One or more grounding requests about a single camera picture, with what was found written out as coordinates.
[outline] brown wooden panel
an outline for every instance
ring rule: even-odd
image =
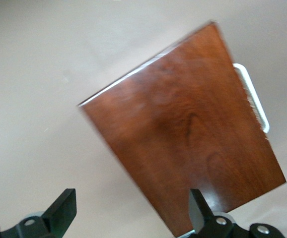
[[[227,212],[285,182],[215,23],[81,106],[176,237],[190,188]]]

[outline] gray surface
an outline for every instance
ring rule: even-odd
[[[287,178],[287,1],[0,1],[2,229],[75,187],[66,237],[171,237],[76,105],[209,19],[251,75]],[[232,215],[287,236],[287,184]]]

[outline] screw head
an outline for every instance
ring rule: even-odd
[[[33,223],[35,223],[35,221],[34,221],[33,219],[30,219],[30,220],[27,220],[27,221],[24,223],[24,225],[25,225],[25,226],[30,226],[30,225],[32,225]]]
[[[269,234],[269,229],[265,226],[258,226],[257,227],[257,230],[260,232],[260,233],[263,233],[263,234]]]
[[[223,217],[217,218],[216,222],[220,225],[226,225],[227,224],[227,221]]]

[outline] wood grain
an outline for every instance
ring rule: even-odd
[[[81,106],[176,237],[190,188],[228,212],[285,182],[216,23]]]

